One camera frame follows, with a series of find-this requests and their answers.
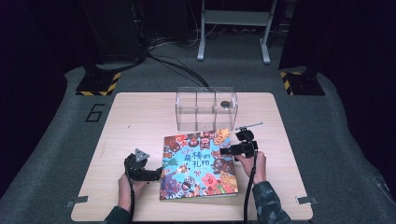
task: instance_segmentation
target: transparent acrylic organizer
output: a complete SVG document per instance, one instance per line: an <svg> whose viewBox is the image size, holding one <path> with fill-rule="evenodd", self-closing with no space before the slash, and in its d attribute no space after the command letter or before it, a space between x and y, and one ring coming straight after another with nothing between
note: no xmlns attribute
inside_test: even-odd
<svg viewBox="0 0 396 224"><path fill-rule="evenodd" d="M178 87L177 129L182 132L233 129L238 102L232 87Z"/></svg>

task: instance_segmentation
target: table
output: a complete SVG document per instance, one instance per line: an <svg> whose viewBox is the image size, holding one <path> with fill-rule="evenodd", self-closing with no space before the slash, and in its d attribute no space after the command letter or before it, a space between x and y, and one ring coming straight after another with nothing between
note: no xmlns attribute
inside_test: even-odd
<svg viewBox="0 0 396 224"><path fill-rule="evenodd" d="M265 64L270 64L270 56L267 48L268 35L270 33L272 20L275 13L277 0L272 0L271 9L268 12L254 11L223 11L206 10L205 0L202 0L201 10L201 40L198 48L198 61L204 60L205 55L205 25L206 24L233 24L233 25L254 25L265 26L265 32L260 38L262 49L262 60Z"/></svg>
<svg viewBox="0 0 396 224"><path fill-rule="evenodd" d="M235 127L263 122L248 129L254 133L259 150L267 156L267 179L290 217L308 220L313 216L311 205L295 200L306 196L306 192L274 96L264 92L238 92L237 97ZM161 167L163 138L179 133L175 100L175 92L117 94L78 195L88 196L88 201L75 204L71 215L74 221L105 219L117 204L123 161L137 147L150 155L147 170ZM231 138L232 144L239 143L234 133ZM243 220L248 177L239 162L235 163L235 170L239 187L236 197L160 201L160 183L151 182L136 202L134 221ZM248 218L257 220L252 194Z"/></svg>

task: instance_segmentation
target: book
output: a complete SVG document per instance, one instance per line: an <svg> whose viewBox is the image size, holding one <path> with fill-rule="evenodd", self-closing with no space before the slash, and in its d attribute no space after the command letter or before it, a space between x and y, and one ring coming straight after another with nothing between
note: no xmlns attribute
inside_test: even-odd
<svg viewBox="0 0 396 224"><path fill-rule="evenodd" d="M166 136L160 200L236 195L233 156L219 151L230 145L228 129Z"/></svg>

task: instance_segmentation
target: sleeve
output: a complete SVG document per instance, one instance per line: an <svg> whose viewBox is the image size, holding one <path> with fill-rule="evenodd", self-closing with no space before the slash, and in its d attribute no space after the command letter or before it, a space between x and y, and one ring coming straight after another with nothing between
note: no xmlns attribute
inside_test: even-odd
<svg viewBox="0 0 396 224"><path fill-rule="evenodd" d="M119 206L114 206L102 224L128 224L128 219L129 212Z"/></svg>
<svg viewBox="0 0 396 224"><path fill-rule="evenodd" d="M268 181L254 185L252 191L259 223L292 223L289 215L282 209L279 197Z"/></svg>

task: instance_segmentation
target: yellow and black hazard tape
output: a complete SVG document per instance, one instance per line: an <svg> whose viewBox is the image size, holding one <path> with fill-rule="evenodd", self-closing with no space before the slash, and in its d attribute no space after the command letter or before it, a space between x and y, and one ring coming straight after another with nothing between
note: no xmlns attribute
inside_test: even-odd
<svg viewBox="0 0 396 224"><path fill-rule="evenodd" d="M294 75L302 75L300 72L293 72ZM288 81L288 76L286 72L280 72L280 76L282 77L283 85L285 86L286 92L288 95L293 95L293 91Z"/></svg>
<svg viewBox="0 0 396 224"><path fill-rule="evenodd" d="M114 89L116 89L117 82L119 81L120 76L121 76L121 73L117 73L113 77L113 80L111 81L111 84L108 87L107 91L76 91L76 95L86 95L86 96L95 96L95 95L106 96L106 95L111 95L111 93L113 93Z"/></svg>

